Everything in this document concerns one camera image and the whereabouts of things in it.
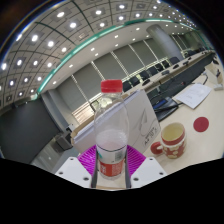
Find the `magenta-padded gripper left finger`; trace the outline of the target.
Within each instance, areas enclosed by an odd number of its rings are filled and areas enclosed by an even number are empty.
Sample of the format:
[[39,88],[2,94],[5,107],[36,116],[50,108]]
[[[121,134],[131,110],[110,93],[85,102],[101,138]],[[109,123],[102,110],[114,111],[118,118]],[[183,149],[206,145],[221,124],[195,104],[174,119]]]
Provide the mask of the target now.
[[97,185],[96,146],[85,150],[78,157],[69,157],[56,171],[56,175],[84,188]]

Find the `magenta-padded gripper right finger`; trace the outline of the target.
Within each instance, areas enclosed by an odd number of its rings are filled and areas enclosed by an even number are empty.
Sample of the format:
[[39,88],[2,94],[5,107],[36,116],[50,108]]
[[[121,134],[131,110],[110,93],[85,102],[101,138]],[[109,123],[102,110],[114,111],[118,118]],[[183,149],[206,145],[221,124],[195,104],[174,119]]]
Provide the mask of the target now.
[[127,146],[125,163],[127,188],[140,188],[166,175],[167,173],[154,157],[145,157],[135,148]]

